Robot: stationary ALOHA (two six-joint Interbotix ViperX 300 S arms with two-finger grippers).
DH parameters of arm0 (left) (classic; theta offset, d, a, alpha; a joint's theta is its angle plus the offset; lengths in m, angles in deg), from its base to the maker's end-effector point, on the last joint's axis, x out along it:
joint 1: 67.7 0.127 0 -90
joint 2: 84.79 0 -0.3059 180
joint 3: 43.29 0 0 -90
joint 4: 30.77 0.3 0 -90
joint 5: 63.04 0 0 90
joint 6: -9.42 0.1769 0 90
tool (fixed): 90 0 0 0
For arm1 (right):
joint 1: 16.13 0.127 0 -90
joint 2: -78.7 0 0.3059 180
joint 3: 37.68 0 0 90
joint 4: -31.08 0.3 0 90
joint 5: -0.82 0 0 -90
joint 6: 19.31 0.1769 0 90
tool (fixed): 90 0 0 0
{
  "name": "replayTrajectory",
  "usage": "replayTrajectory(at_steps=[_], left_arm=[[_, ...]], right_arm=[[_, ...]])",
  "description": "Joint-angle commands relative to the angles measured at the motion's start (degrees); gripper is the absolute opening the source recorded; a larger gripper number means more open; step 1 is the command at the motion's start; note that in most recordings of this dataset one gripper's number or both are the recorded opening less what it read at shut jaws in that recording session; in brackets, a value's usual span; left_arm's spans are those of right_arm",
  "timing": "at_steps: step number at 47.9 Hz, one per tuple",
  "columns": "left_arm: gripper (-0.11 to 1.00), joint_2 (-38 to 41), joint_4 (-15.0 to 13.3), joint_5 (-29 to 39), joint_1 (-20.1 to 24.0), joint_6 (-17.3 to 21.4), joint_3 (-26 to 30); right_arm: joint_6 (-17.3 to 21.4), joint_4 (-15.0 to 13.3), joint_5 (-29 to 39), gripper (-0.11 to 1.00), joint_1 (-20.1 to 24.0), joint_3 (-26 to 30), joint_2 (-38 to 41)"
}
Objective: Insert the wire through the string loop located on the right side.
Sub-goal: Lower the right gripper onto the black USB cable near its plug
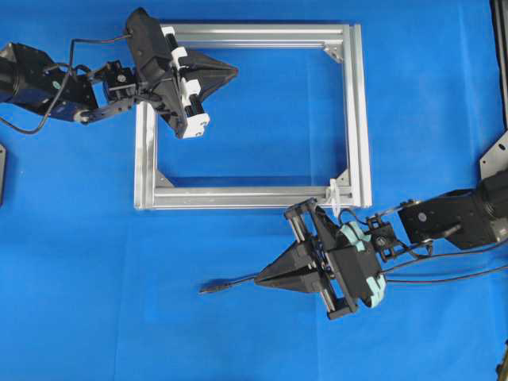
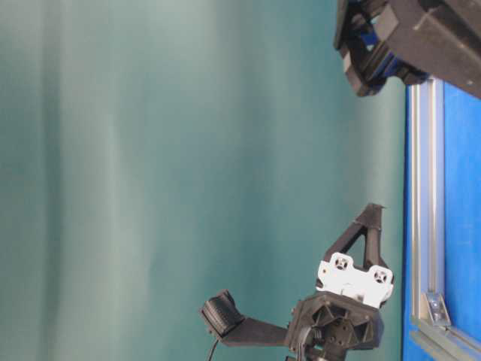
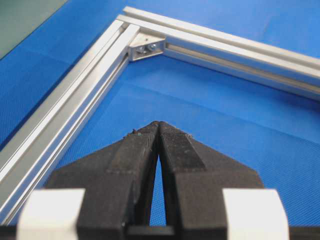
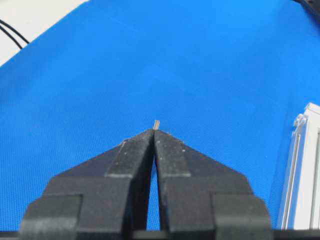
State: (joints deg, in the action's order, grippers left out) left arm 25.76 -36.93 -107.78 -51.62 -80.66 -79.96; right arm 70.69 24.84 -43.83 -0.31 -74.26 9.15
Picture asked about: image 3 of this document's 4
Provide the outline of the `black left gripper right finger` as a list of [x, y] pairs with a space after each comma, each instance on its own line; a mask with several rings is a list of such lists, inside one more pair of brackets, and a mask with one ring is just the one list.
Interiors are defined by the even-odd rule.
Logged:
[[260, 176], [164, 121], [158, 140], [167, 223], [182, 240], [227, 239], [223, 189], [262, 189]]

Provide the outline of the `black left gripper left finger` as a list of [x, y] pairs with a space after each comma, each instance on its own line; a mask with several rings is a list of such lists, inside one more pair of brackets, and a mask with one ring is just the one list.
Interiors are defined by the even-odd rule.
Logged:
[[79, 239], [123, 240], [127, 225], [149, 224], [158, 127], [153, 121], [51, 173], [47, 189], [85, 189], [76, 223]]

